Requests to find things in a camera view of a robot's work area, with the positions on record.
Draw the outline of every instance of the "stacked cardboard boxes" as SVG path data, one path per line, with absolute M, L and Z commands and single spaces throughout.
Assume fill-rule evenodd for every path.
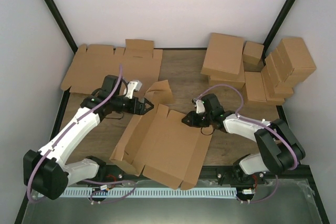
M 293 87 L 306 80 L 316 66 L 302 38 L 284 38 L 266 57 L 261 71 L 265 93 L 272 99 L 293 95 Z
M 224 83 L 236 89 L 244 86 L 243 46 L 243 38 L 211 34 L 201 70 L 208 75 L 210 85 Z
M 258 65 L 264 46 L 244 39 L 212 33 L 202 74 L 210 85 L 228 84 L 242 89 L 245 103 L 282 105 L 294 94 L 293 87 L 303 82 L 316 66 L 302 38 L 284 38 L 266 57 L 260 72 L 245 72 L 243 62 Z

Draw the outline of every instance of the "closed cardboard box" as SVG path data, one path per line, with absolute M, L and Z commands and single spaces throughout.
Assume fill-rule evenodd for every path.
M 201 74 L 237 79 L 241 68 L 244 39 L 212 33 Z
M 247 41 L 243 52 L 243 61 L 252 65 L 258 65 L 264 46 L 259 43 Z
M 244 64 L 240 65 L 240 72 L 237 79 L 223 79 L 216 76 L 208 76 L 209 84 L 228 84 L 236 89 L 241 89 L 245 84 Z
M 265 62 L 268 67 L 268 72 L 274 87 L 285 86 L 293 88 L 300 82 L 306 80 L 307 78 L 307 76 L 300 74 L 298 75 L 291 74 L 287 76 L 285 69 L 282 67 L 283 63 L 277 49 L 275 49 L 266 57 Z
M 264 66 L 264 68 L 262 69 L 261 75 L 263 77 L 265 86 L 267 87 L 269 96 L 271 98 L 289 98 L 294 94 L 293 89 L 290 87 L 285 87 L 285 86 L 274 87 L 273 86 L 269 72 L 268 72 L 267 65 Z
M 279 74 L 279 78 L 281 81 L 285 81 L 288 77 L 286 69 L 285 69 L 285 65 L 282 61 L 282 58 L 280 57 L 279 51 L 278 49 L 274 49 L 274 51 L 271 53 L 272 54 L 272 59 L 275 65 L 275 68 L 277 69 L 277 72 Z
M 309 76 L 316 70 L 302 38 L 284 38 L 277 48 L 288 76 L 291 74 Z
M 284 98 L 271 97 L 264 79 L 263 79 L 263 85 L 264 85 L 265 96 L 266 96 L 266 104 L 268 105 L 283 105 L 284 104 L 285 102 Z
M 266 96 L 261 73 L 245 72 L 245 85 L 242 90 L 244 103 L 249 105 L 265 105 Z
M 126 48 L 110 45 L 81 45 L 70 68 L 68 69 L 61 88 L 70 88 L 72 93 L 91 94 L 100 88 L 105 76 L 119 75 L 119 64 L 123 66 L 126 80 L 141 80 L 142 89 L 138 96 L 158 80 L 161 61 L 161 49 L 154 49 L 154 42 L 142 39 L 127 39 Z

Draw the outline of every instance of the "black frame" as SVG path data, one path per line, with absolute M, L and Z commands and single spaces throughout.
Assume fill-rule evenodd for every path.
M 76 53 L 78 47 L 77 47 L 77 45 L 76 45 L 76 43 L 75 43 L 75 41 L 74 41 L 74 39 L 71 35 L 66 23 L 64 22 L 64 20 L 63 20 L 61 14 L 60 14 L 55 2 L 54 2 L 54 0 L 44 0 L 44 1 L 45 1 L 46 5 L 48 6 L 51 14 L 53 15 L 55 21 L 57 22 L 59 28 L 61 29 L 61 31 L 62 31 L 65 39 L 67 40 L 70 48 L 72 49 L 72 51 L 74 53 Z M 263 43 L 263 45 L 264 45 L 264 52 L 262 54 L 262 59 L 263 60 L 265 60 L 266 51 L 269 48 L 270 44 L 272 43 L 274 37 L 276 36 L 279 28 L 281 27 L 282 23 L 284 22 L 287 14 L 289 13 L 291 7 L 294 4 L 294 2 L 295 2 L 295 0 L 286 0 L 282 9 L 281 9 L 281 11 L 280 11 L 280 13 L 278 14 L 278 17 L 276 18 L 271 30 L 269 31 L 269 33 L 268 33 L 268 35 L 267 35 L 267 37 L 266 37 L 266 39 Z M 166 50 L 200 50 L 200 49 L 206 50 L 206 48 L 165 48 L 165 49 Z M 58 110 L 58 113 L 57 113 L 56 121 L 55 121 L 55 124 L 54 124 L 54 128 L 52 130 L 50 139 L 54 138 L 58 134 L 58 132 L 60 131 L 60 126 L 61 126 L 61 123 L 62 123 L 62 120 L 63 120 L 63 117 L 64 117 L 64 113 L 65 113 L 65 110 L 66 110 L 66 107 L 67 107 L 69 97 L 70 97 L 70 92 L 69 92 L 69 90 L 67 90 L 63 93 L 61 104 L 60 104 L 60 107 L 59 107 L 59 110 Z M 281 119 L 283 119 L 284 121 L 287 122 L 286 115 L 283 111 L 282 106 L 277 106 L 277 111 L 278 111 L 278 114 L 279 114 L 279 118 L 281 118 Z M 111 166 L 109 166 L 109 168 L 111 170 L 114 170 L 114 172 L 117 171 L 117 173 L 118 173 L 118 168 L 116 166 L 111 165 Z M 231 170 L 231 169 L 232 169 L 232 166 L 203 166 L 201 174 L 200 174 L 200 178 L 201 179 L 218 179 L 217 174 L 219 172 L 225 172 L 226 170 Z M 133 179 L 133 180 L 146 179 L 145 177 L 136 177 L 136 176 L 130 176 L 130 175 L 126 175 L 126 174 L 123 175 L 123 176 L 124 176 L 123 178 Z M 270 174 L 270 173 L 266 173 L 264 175 L 264 178 L 274 178 L 274 175 Z M 321 201 L 320 195 L 318 193 L 318 189 L 316 187 L 313 175 L 312 175 L 310 167 L 308 165 L 299 165 L 296 170 L 286 171 L 281 176 L 279 176 L 279 178 L 307 179 L 310 187 L 315 192 L 314 199 L 315 199 L 316 205 L 318 207 L 318 211 L 319 211 L 321 220 L 322 220 L 323 223 L 329 223 L 329 220 L 328 220 L 327 214 L 325 212 L 323 203 Z M 21 204 L 20 210 L 18 212 L 17 218 L 15 220 L 16 224 L 22 223 L 23 217 L 24 217 L 24 214 L 25 214 L 25 211 L 26 211 L 26 208 L 27 208 L 27 204 L 28 204 L 28 198 L 25 195 L 25 197 L 23 199 L 23 202 Z

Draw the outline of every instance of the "cable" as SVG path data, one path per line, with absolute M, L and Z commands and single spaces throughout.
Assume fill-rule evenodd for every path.
M 121 114 L 122 114 L 122 116 L 121 117 L 119 117 L 119 118 L 105 118 L 105 119 L 116 119 L 116 120 L 121 120 L 121 119 L 123 119 L 124 118 L 124 112 L 121 112 Z
M 128 93 L 128 82 L 126 82 L 124 78 L 122 78 L 121 81 L 122 81 L 122 83 L 124 83 L 125 86 L 126 86 L 126 93 L 123 95 L 123 97 L 125 97 L 125 96 L 127 95 L 127 93 Z
M 88 112 L 84 113 L 82 116 L 80 116 L 78 119 L 77 119 L 77 122 L 81 121 L 83 118 L 85 118 L 88 114 L 90 114 L 91 112 L 95 111 L 96 109 L 100 108 L 101 106 L 103 106 L 106 102 L 108 102 L 111 97 L 114 95 L 114 93 L 116 92 L 119 84 L 120 84 L 120 81 L 122 79 L 122 65 L 120 64 L 119 65 L 119 76 L 118 76 L 118 79 L 117 79 L 117 82 L 116 82 L 116 85 L 114 86 L 112 92 L 101 102 L 99 103 L 97 106 L 95 106 L 94 108 L 92 108 L 91 110 L 89 110 Z M 59 141 L 61 141 L 61 139 L 72 129 L 73 126 L 75 126 L 76 123 L 73 122 L 71 123 L 63 132 L 62 134 L 60 134 L 60 136 L 55 140 L 55 142 L 52 144 L 52 148 L 54 148 L 58 143 Z M 36 166 L 34 167 L 33 171 L 32 171 L 32 174 L 30 175 L 30 178 L 28 180 L 28 184 L 27 184 L 27 197 L 28 197 L 28 200 L 30 203 L 38 203 L 40 202 L 42 199 L 44 199 L 45 197 L 42 197 L 41 199 L 39 200 L 34 200 L 32 198 L 32 183 L 33 183 L 33 179 L 38 171 L 38 169 L 40 168 L 42 162 L 46 159 L 46 157 L 49 155 L 49 153 L 51 152 L 51 150 L 48 150 L 43 156 L 42 158 L 37 162 Z
M 212 133 L 210 133 L 210 134 L 204 134 L 203 131 L 202 131 L 203 128 L 204 128 L 204 127 L 201 127 L 201 133 L 202 133 L 202 135 L 205 135 L 205 136 L 211 136 L 211 135 L 214 134 L 214 132 L 215 132 L 215 129 L 213 128 Z
M 258 186 L 258 180 L 257 180 L 257 176 L 252 174 L 251 175 L 252 178 L 254 179 L 255 185 L 254 185 L 254 192 L 257 192 L 257 186 Z
M 122 184 L 122 183 L 132 183 L 134 185 L 133 189 L 131 191 L 129 191 L 127 194 L 125 194 L 124 196 L 118 198 L 118 199 L 114 199 L 114 200 L 109 200 L 109 201 L 100 201 L 98 202 L 98 204 L 109 204 L 109 203 L 115 203 L 115 202 L 119 202 L 123 199 L 125 199 L 126 197 L 130 196 L 136 189 L 136 183 L 134 181 L 131 180 L 121 180 L 121 181 L 116 181 L 116 182 L 96 182 L 93 180 L 89 180 L 89 179 L 84 179 L 84 182 L 88 182 L 88 183 L 92 183 L 92 184 L 96 184 L 96 185 L 117 185 L 117 184 Z M 103 190 L 99 190 L 99 191 L 94 191 L 91 196 L 90 196 L 90 201 L 91 204 L 94 204 L 94 200 L 92 199 L 93 195 L 102 192 Z
M 270 127 L 268 127 L 268 126 L 266 126 L 266 125 L 264 125 L 264 124 L 262 124 L 262 123 L 259 123 L 259 122 L 254 121 L 254 120 L 250 120 L 250 119 L 248 119 L 248 118 L 246 118 L 246 117 L 241 116 L 241 115 L 238 114 L 238 112 L 242 109 L 242 107 L 243 107 L 243 105 L 244 105 L 244 98 L 243 98 L 243 96 L 241 95 L 241 93 L 240 93 L 237 89 L 235 89 L 234 87 L 232 87 L 232 86 L 230 86 L 230 85 L 227 85 L 227 84 L 217 84 L 217 85 L 214 85 L 214 86 L 208 88 L 208 89 L 205 90 L 203 93 L 201 93 L 201 94 L 196 98 L 196 100 L 198 100 L 200 97 L 202 97 L 205 93 L 209 92 L 211 89 L 214 89 L 214 88 L 217 88 L 217 87 L 220 87 L 220 86 L 231 88 L 231 89 L 233 89 L 233 90 L 239 95 L 241 103 L 240 103 L 239 108 L 237 108 L 237 110 L 236 110 L 236 112 L 235 112 L 237 118 L 240 119 L 240 120 L 242 120 L 242 121 L 245 121 L 245 122 L 248 122 L 248 123 L 253 123 L 253 124 L 256 124 L 256 125 L 258 125 L 258 126 L 260 126 L 260 127 L 263 127 L 264 129 L 266 129 L 267 131 L 269 131 L 270 133 L 272 133 L 274 136 L 276 136 L 276 137 L 282 142 L 282 144 L 288 149 L 289 153 L 290 153 L 291 156 L 293 157 L 294 165 L 293 165 L 293 167 L 290 168 L 289 170 L 294 170 L 294 169 L 296 169 L 296 167 L 298 166 L 298 159 L 297 159 L 297 157 L 296 157 L 296 155 L 295 155 L 295 152 L 294 152 L 293 149 L 289 146 L 289 144 L 288 144 L 288 143 L 287 143 L 287 142 L 286 142 L 286 141 L 285 141 L 285 140 L 284 140 L 278 133 L 276 133 L 276 132 L 275 132 L 274 130 L 272 130 Z
M 274 190 L 272 191 L 272 193 L 270 195 L 266 196 L 265 198 L 262 198 L 262 199 L 259 199 L 259 200 L 254 200 L 254 201 L 244 201 L 244 200 L 239 199 L 238 196 L 236 196 L 237 200 L 240 201 L 240 203 L 254 204 L 254 203 L 263 202 L 263 201 L 269 199 L 270 197 L 272 197 L 276 193 L 276 191 L 279 187 L 279 178 L 278 178 L 277 175 L 275 175 L 275 179 L 276 179 L 276 182 L 275 182 Z

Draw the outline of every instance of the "black metal bar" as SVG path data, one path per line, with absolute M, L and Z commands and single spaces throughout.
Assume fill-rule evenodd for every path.
M 61 16 L 61 13 L 59 12 L 54 0 L 44 0 L 51 12 L 51 14 L 53 15 L 55 21 L 57 22 L 59 28 L 61 29 L 65 39 L 67 40 L 69 46 L 71 47 L 71 50 L 76 53 L 77 52 L 77 45 L 67 27 L 67 25 L 65 24 L 62 16 Z
M 274 37 L 276 36 L 279 28 L 281 27 L 282 23 L 284 22 L 287 14 L 289 13 L 290 9 L 292 8 L 295 0 L 286 0 L 277 19 L 275 20 L 271 30 L 269 31 L 265 41 L 264 41 L 264 52 L 267 51 L 269 46 L 271 45 Z

